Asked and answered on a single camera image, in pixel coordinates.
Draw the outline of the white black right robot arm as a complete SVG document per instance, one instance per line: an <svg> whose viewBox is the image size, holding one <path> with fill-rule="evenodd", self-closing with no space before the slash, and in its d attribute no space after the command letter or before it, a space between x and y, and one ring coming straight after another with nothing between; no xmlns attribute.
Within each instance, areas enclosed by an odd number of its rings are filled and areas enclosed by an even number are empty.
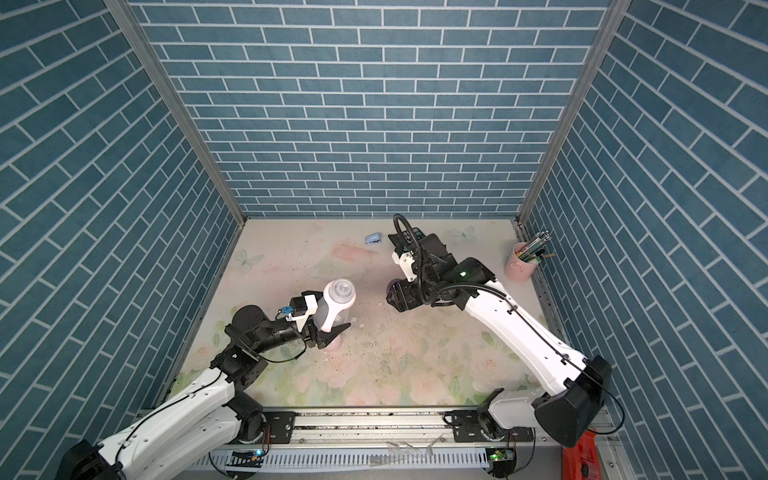
<svg viewBox="0 0 768 480"><path fill-rule="evenodd" d="M490 329L534 374L544 393L525 397L498 392L483 414L492 429L524 426L534 419L552 439L574 447L609 396L612 366L589 360L543 327L475 258L430 262L417 274L414 256L393 254L405 277L388 287L387 302L404 312L423 305L455 306Z"/></svg>

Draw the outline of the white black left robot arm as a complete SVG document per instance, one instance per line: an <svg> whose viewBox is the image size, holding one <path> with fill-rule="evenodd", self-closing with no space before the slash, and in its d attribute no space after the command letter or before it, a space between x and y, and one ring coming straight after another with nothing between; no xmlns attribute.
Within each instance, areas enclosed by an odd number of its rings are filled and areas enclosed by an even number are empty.
<svg viewBox="0 0 768 480"><path fill-rule="evenodd" d="M321 305L297 321L269 319L255 305L240 308L225 332L227 347L197 379L134 424L102 441L67 450L58 479L171 479L232 441L267 439L263 407L246 392L269 362L264 352L302 340L323 349L344 330L344 306Z"/></svg>

